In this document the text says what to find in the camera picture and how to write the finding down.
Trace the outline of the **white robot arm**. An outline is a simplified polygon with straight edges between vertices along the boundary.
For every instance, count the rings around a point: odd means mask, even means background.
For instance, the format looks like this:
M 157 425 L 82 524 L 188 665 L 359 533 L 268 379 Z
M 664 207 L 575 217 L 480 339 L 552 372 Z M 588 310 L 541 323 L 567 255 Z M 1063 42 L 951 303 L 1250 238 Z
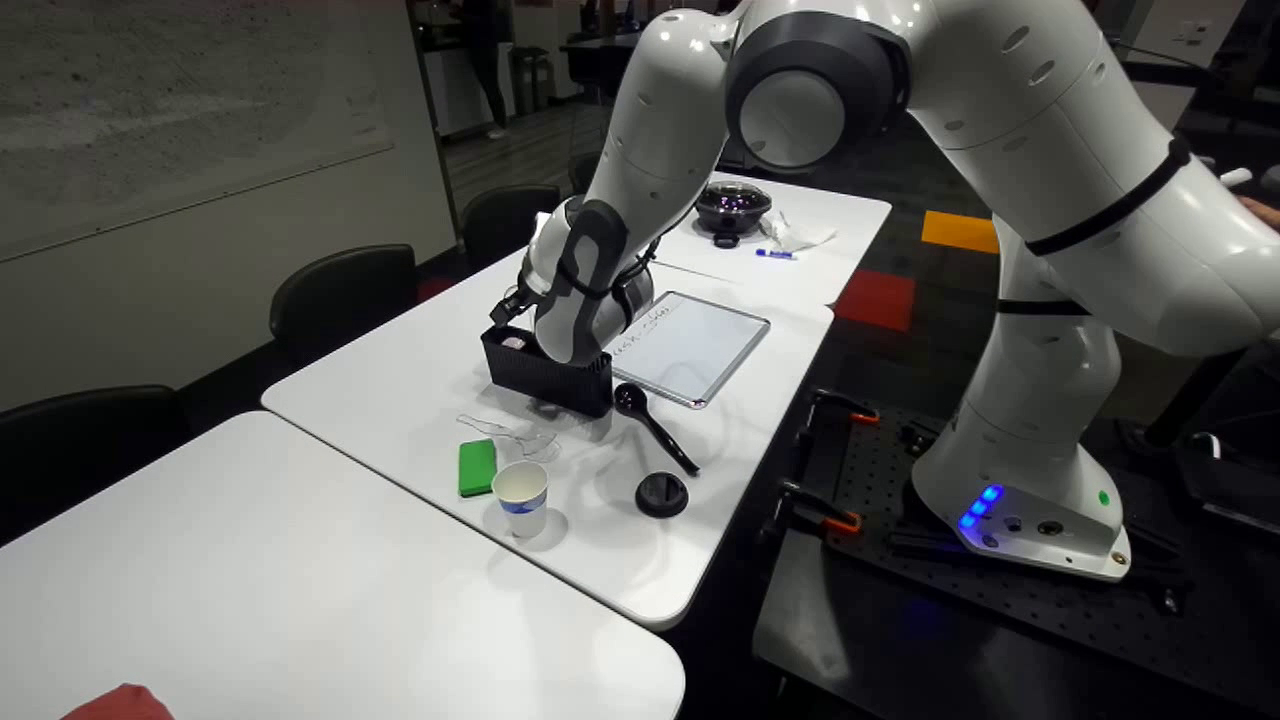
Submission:
M 651 299 L 648 248 L 727 145 L 844 163 L 909 115 L 980 197 L 936 242 L 1000 259 L 994 319 L 910 495 L 958 547 L 1115 583 L 1126 512 L 1083 426 L 1126 339 L 1220 357 L 1280 327 L 1280 238 L 1138 98 L 1079 0 L 741 0 L 640 31 L 588 187 L 535 224 L 516 289 L 585 366 Z

